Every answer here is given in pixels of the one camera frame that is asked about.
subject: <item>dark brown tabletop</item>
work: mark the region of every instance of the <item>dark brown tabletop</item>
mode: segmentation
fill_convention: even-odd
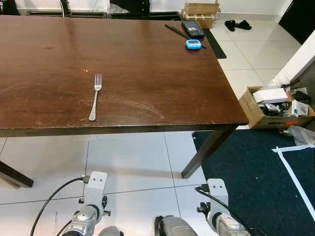
[[[181,22],[0,16],[0,136],[207,130],[247,124],[209,43]],[[94,76],[103,74],[96,121]]]

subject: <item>slipper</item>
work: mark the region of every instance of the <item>slipper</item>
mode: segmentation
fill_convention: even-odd
[[[242,22],[240,22],[239,24],[235,23],[234,21],[234,27],[236,28],[240,28],[243,30],[250,30],[252,27],[248,24],[247,21],[243,20]]]
[[[230,30],[230,31],[235,31],[235,21],[225,21],[224,22],[225,26]]]

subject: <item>fork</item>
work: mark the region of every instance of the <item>fork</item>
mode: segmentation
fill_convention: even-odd
[[[102,89],[102,74],[101,73],[95,73],[94,89],[95,89],[95,97],[94,97],[94,103],[93,103],[93,107],[91,110],[91,114],[89,116],[89,120],[95,120],[95,118],[96,118],[97,92]]]

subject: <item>dark blue carpet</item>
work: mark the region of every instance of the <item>dark blue carpet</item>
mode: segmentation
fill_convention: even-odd
[[[210,134],[193,133],[197,150]],[[224,180],[229,206],[249,227],[262,229],[268,236],[314,236],[308,209],[278,154],[271,151],[294,145],[293,139],[274,129],[237,130],[206,161],[203,172],[206,179]],[[314,204],[314,148],[283,155]]]

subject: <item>blue timer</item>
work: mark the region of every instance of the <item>blue timer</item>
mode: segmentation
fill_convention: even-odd
[[[200,49],[201,43],[197,39],[190,39],[186,41],[186,47],[190,50]]]

